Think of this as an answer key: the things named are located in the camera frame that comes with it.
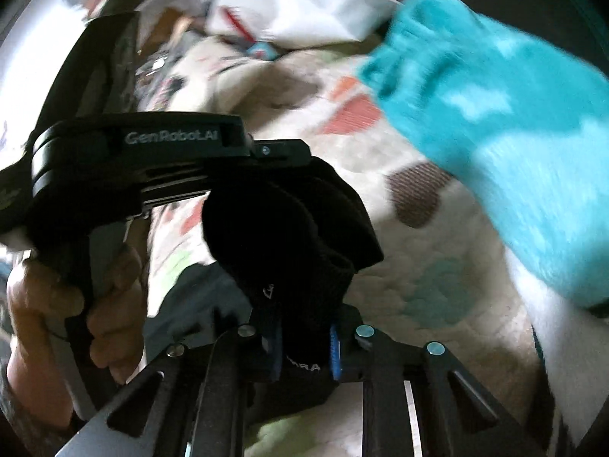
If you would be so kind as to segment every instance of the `screw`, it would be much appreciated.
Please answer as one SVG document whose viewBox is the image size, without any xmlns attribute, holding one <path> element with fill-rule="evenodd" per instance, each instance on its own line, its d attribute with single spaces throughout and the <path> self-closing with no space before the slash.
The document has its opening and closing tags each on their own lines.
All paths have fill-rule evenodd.
<svg viewBox="0 0 609 457">
<path fill-rule="evenodd" d="M 256 328 L 251 325 L 241 325 L 237 328 L 237 334 L 243 338 L 253 337 L 256 334 Z"/>
<path fill-rule="evenodd" d="M 355 329 L 355 334 L 358 337 L 370 338 L 370 337 L 372 337 L 372 335 L 375 334 L 375 329 L 372 328 L 372 326 L 370 326 L 370 325 L 359 325 Z"/>
<path fill-rule="evenodd" d="M 439 342 L 430 342 L 427 344 L 427 352 L 429 352 L 432 356 L 441 356 L 446 349 Z"/>
<path fill-rule="evenodd" d="M 184 347 L 182 344 L 173 344 L 173 345 L 170 345 L 169 348 L 167 349 L 167 356 L 180 357 L 184 354 L 184 352 L 186 350 L 187 350 L 186 347 Z"/>
</svg>

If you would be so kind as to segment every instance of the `wrist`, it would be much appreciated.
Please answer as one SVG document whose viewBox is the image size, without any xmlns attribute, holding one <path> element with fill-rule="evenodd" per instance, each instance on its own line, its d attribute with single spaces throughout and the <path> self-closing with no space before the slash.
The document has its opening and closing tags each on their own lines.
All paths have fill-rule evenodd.
<svg viewBox="0 0 609 457">
<path fill-rule="evenodd" d="M 72 400 L 53 355 L 30 355 L 17 343 L 7 366 L 14 397 L 39 422 L 58 430 L 69 427 Z"/>
</svg>

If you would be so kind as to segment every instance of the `brown fabric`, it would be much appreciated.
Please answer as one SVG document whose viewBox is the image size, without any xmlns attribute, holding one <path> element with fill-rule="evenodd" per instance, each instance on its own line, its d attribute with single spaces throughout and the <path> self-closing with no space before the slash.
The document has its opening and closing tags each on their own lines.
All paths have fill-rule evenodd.
<svg viewBox="0 0 609 457">
<path fill-rule="evenodd" d="M 398 220 L 413 229 L 427 224 L 440 203 L 438 190 L 451 179 L 450 174 L 430 162 L 391 175 L 388 182 Z"/>
</svg>

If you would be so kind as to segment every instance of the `silver screw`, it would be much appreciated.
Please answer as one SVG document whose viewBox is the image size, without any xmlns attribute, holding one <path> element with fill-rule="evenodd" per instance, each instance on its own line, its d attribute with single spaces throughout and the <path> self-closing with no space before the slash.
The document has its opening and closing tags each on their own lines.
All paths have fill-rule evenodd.
<svg viewBox="0 0 609 457">
<path fill-rule="evenodd" d="M 237 334 L 243 338 L 253 337 L 256 334 L 256 328 L 251 325 L 241 325 L 237 328 Z"/>
<path fill-rule="evenodd" d="M 446 349 L 439 342 L 430 342 L 427 344 L 427 352 L 429 352 L 432 356 L 441 356 Z"/>
<path fill-rule="evenodd" d="M 355 329 L 355 334 L 361 338 L 370 338 L 375 334 L 375 329 L 370 325 L 359 325 Z"/>
<path fill-rule="evenodd" d="M 184 347 L 182 344 L 173 344 L 173 345 L 170 345 L 169 348 L 167 349 L 167 356 L 180 357 L 184 354 L 185 351 L 186 351 L 186 347 Z"/>
</svg>

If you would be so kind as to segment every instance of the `teal patch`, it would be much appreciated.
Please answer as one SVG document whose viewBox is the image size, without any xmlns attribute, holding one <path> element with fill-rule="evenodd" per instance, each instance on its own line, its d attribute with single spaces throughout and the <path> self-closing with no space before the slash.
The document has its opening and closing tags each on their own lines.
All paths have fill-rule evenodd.
<svg viewBox="0 0 609 457">
<path fill-rule="evenodd" d="M 429 266 L 416 281 L 414 294 L 403 313 L 421 328 L 445 328 L 459 323 L 474 305 L 463 285 L 463 262 L 441 259 Z"/>
</svg>

